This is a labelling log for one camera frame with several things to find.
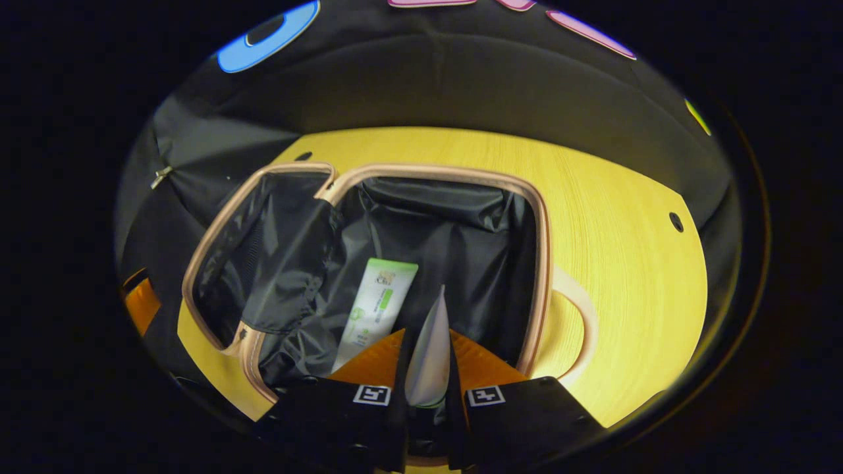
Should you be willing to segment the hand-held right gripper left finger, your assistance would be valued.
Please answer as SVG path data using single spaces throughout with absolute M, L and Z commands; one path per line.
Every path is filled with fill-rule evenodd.
M 344 380 L 306 376 L 277 391 L 254 433 L 319 473 L 406 471 L 409 339 L 399 330 L 353 358 Z

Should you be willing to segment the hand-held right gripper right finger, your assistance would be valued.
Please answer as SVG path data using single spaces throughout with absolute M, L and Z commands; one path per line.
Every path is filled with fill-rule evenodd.
M 602 424 L 556 378 L 531 379 L 469 337 L 449 336 L 452 470 L 542 470 L 603 436 Z

